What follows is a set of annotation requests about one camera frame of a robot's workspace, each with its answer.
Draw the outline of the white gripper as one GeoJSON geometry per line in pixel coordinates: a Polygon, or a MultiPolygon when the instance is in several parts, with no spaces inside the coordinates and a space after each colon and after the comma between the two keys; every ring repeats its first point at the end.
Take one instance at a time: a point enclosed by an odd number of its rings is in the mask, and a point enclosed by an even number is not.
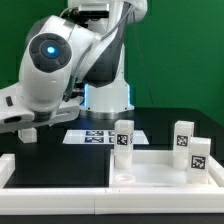
{"type": "Polygon", "coordinates": [[[18,83],[0,89],[0,133],[71,121],[79,115],[81,96],[62,101],[49,120],[36,121],[35,113],[18,101],[18,90],[18,83]]]}

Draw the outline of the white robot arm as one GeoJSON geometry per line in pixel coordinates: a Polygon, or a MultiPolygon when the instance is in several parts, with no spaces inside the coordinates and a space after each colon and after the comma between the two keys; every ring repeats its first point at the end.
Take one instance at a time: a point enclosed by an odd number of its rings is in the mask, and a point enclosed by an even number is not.
{"type": "Polygon", "coordinates": [[[74,120],[80,110],[117,117],[133,109],[124,80],[124,33],[147,0],[68,0],[29,31],[19,81],[0,90],[0,133],[74,120]]]}

